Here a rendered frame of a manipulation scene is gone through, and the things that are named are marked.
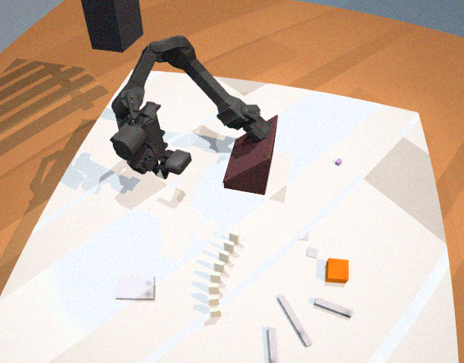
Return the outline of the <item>orange block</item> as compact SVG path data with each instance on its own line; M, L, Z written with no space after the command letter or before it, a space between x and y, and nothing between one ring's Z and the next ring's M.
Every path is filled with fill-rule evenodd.
M349 265L348 260L344 259L328 259L325 267L326 279L325 282L346 284L349 280Z

